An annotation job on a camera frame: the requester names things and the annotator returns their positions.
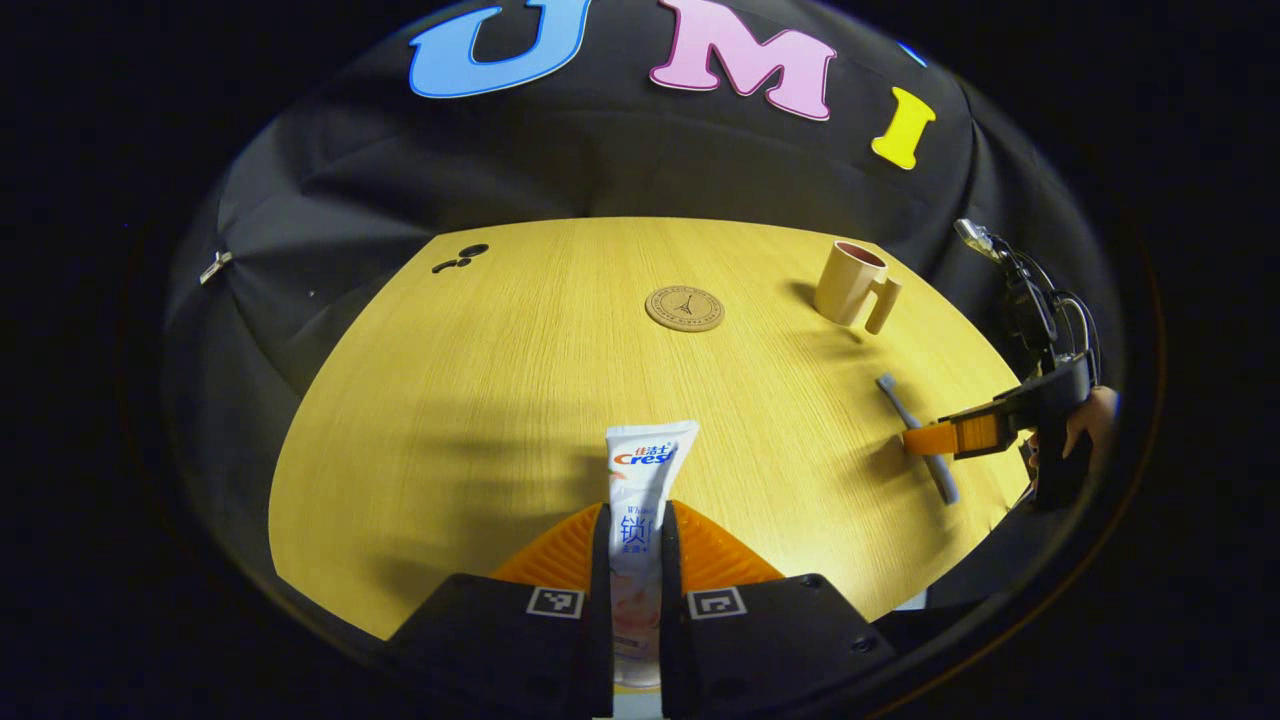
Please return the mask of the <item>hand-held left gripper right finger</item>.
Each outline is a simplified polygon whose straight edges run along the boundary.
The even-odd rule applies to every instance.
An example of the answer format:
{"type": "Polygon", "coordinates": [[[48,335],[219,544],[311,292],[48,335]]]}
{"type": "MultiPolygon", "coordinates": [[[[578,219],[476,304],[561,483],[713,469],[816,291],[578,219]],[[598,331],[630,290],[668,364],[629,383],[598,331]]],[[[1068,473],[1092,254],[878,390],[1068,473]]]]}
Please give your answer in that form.
{"type": "Polygon", "coordinates": [[[896,656],[826,577],[785,575],[680,501],[666,507],[660,557],[668,719],[803,719],[896,656]]]}

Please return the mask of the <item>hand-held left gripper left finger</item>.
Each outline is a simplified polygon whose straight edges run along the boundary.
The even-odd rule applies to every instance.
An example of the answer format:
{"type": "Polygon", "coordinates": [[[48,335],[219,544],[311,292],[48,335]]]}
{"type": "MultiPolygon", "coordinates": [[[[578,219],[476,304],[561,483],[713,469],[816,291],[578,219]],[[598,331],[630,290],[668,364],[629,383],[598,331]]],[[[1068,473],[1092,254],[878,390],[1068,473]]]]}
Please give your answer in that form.
{"type": "Polygon", "coordinates": [[[557,523],[488,577],[456,573],[387,642],[445,719],[613,714],[611,509],[557,523]]]}

